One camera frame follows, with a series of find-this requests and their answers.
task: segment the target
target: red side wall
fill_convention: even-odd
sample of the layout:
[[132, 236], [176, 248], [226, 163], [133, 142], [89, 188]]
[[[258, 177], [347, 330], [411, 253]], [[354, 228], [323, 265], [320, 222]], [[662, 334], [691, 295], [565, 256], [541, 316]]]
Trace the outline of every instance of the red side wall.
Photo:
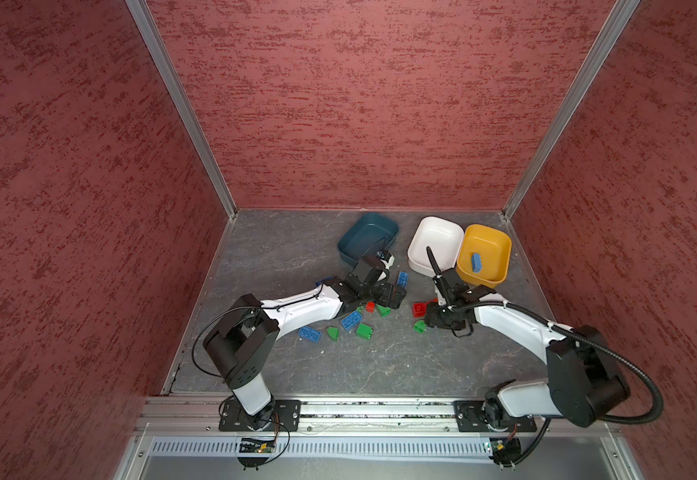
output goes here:
[[646, 474], [697, 478], [697, 0], [642, 0], [514, 222], [557, 319], [664, 392]]
[[124, 2], [0, 1], [0, 478], [110, 478], [225, 221]]
[[151, 0], [244, 207], [503, 207], [612, 0]]

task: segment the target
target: black mounting plate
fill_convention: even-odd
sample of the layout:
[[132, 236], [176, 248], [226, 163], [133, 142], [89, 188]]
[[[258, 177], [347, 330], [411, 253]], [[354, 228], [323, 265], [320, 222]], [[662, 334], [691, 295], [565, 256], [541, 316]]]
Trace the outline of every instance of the black mounting plate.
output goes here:
[[[274, 413], [279, 416], [279, 422], [283, 424], [290, 433], [298, 430], [300, 422], [300, 400], [275, 400]], [[250, 427], [247, 420], [247, 412], [242, 408], [242, 404], [236, 398], [231, 398], [223, 405], [218, 424], [220, 432], [256, 432]], [[273, 432], [274, 424], [269, 423], [262, 430], [257, 432]]]
[[[482, 400], [456, 400], [452, 402], [455, 408], [455, 420], [457, 420], [457, 430], [459, 432], [492, 432], [486, 423], [481, 420]], [[516, 421], [517, 432], [537, 432], [537, 425], [533, 417], [520, 417]]]

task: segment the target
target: blue block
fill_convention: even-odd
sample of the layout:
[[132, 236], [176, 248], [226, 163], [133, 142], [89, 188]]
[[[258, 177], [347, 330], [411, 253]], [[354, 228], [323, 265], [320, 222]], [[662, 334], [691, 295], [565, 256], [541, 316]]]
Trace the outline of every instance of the blue block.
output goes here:
[[301, 327], [300, 330], [298, 330], [298, 335], [300, 335], [302, 338], [305, 338], [305, 340], [310, 340], [316, 343], [322, 336], [322, 332], [320, 332], [319, 330], [312, 329], [310, 326], [304, 326]]
[[471, 271], [478, 274], [482, 271], [482, 257], [479, 254], [471, 255]]
[[397, 280], [397, 285], [402, 288], [407, 288], [407, 277], [409, 275], [407, 272], [399, 272], [399, 280]]
[[316, 286], [320, 286], [322, 283], [326, 282], [327, 280], [330, 280], [331, 278], [332, 278], [332, 275], [328, 276], [327, 278], [323, 278], [323, 279], [319, 280], [318, 282], [314, 282], [314, 283], [316, 283]]
[[341, 325], [345, 330], [350, 330], [354, 325], [361, 321], [361, 314], [359, 312], [353, 312], [351, 315], [345, 317], [341, 320]]

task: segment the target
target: yellow bin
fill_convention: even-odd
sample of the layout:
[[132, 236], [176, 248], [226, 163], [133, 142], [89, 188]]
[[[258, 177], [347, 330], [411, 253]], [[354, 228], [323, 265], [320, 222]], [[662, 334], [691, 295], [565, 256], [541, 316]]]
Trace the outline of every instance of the yellow bin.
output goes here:
[[[474, 273], [471, 256], [479, 254], [482, 269]], [[471, 285], [495, 288], [506, 280], [511, 259], [511, 239], [508, 235], [485, 225], [471, 225], [466, 229], [463, 245], [457, 257], [455, 271]]]

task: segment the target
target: slotted white strip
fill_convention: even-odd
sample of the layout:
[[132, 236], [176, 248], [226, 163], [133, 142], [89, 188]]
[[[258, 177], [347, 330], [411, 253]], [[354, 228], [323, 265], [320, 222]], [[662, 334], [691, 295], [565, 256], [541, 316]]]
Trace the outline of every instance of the slotted white strip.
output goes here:
[[[154, 437], [151, 456], [178, 457], [267, 457], [268, 454], [238, 454], [242, 437]], [[284, 448], [280, 437], [272, 455]], [[376, 460], [446, 460], [491, 463], [486, 438], [410, 437], [292, 437], [282, 457], [333, 457]]]

